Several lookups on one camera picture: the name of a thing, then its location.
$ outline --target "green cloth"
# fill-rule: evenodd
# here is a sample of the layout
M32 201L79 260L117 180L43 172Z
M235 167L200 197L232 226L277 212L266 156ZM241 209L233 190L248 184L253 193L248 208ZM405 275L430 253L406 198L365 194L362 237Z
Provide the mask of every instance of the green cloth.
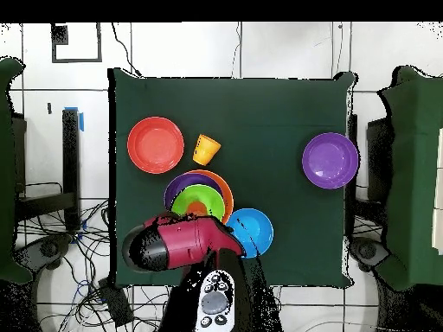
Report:
M393 181L387 202L386 242L393 253L377 266L395 290L443 284L443 256L432 248L443 80L399 69L396 86L381 92L390 109L395 140Z
M8 91L10 82L23 71L23 65L16 59L0 60L0 279L24 284L32 280L29 270L17 264L12 258L15 244L15 198L16 158L12 132L11 107Z
M180 269L130 270L121 255L126 234L164 212L164 190L176 176L207 169L223 177L234 210L257 208L273 223L274 237L261 256L268 284L350 284L342 274L343 189L314 186L301 158L317 134L345 133L352 73L337 80L136 79L114 69L117 119L117 284L179 284ZM127 153L131 128L150 116L181 130L184 153L161 175L138 169ZM221 144L207 167L192 160L199 134Z

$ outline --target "purple bowl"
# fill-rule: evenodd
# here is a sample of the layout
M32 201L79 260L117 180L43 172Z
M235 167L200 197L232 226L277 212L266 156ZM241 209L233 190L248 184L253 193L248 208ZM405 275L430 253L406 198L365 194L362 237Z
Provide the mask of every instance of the purple bowl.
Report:
M302 165L306 177L316 186L340 188L356 175L358 152L347 137L326 132L306 145Z
M206 186L210 186L215 189L221 195L221 197L223 197L222 189L211 177L201 175L200 173L183 173L182 175L174 178L164 191L164 207L170 210L176 196L185 188L193 184L204 184Z

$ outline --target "yellow cup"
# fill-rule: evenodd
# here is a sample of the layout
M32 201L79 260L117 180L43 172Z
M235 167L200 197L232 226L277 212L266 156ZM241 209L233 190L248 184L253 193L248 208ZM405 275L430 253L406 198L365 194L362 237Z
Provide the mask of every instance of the yellow cup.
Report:
M212 157L220 148L221 145L215 140L200 134L192 159L194 162L201 165L206 165L211 161Z

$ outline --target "red bowl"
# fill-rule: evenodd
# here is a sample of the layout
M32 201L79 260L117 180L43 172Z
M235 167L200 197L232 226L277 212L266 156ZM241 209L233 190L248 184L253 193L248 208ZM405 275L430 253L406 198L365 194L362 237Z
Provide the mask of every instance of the red bowl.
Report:
M183 155L183 136L176 124L163 117L142 119L128 137L132 162L144 172L159 174L174 168Z

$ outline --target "plate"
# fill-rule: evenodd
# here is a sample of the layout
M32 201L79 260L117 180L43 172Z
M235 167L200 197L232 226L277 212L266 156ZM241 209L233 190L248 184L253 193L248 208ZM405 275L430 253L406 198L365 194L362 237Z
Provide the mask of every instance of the plate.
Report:
M257 251L262 255L273 243L273 225L260 210L241 208L234 211L226 225L234 229L231 234L243 245L246 259L256 257Z
M212 187L194 184L177 195L171 211L179 215L213 215L221 220L225 214L225 204L222 196Z
M174 168L183 155L184 141L178 127L167 118L149 117L129 133L128 153L144 172L159 174Z
M182 190L194 184L210 186L222 195L220 186L211 177L202 175L201 173L184 173L174 178L164 191L164 207L170 210L174 198L180 194Z
M211 172L210 170L196 169L196 170L191 170L188 173L200 173L202 175L212 178L215 182L217 182L217 184L221 189L221 195L223 196L223 200L225 202L225 214L223 215L221 222L223 224L226 224L228 222L229 216L231 216L231 213L234 209L234 197L232 196L231 188L229 188L226 181L223 180L223 178L221 178L216 173Z
M358 152L347 137L327 132L306 145L302 165L306 177L316 186L340 188L356 175Z

